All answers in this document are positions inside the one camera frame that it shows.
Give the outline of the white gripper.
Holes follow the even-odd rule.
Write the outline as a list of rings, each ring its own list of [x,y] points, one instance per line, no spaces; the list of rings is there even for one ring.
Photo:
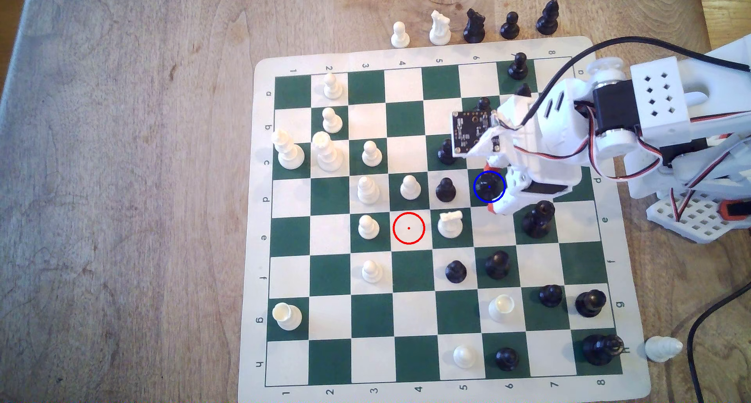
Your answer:
[[[587,164],[587,115],[563,98],[546,99],[540,111],[525,126],[535,99],[511,95],[496,111],[499,120],[516,131],[504,130],[499,136],[499,151],[486,151],[484,171],[505,176],[507,189],[487,209],[494,214],[513,215],[537,201],[569,193],[581,180],[582,165]]]

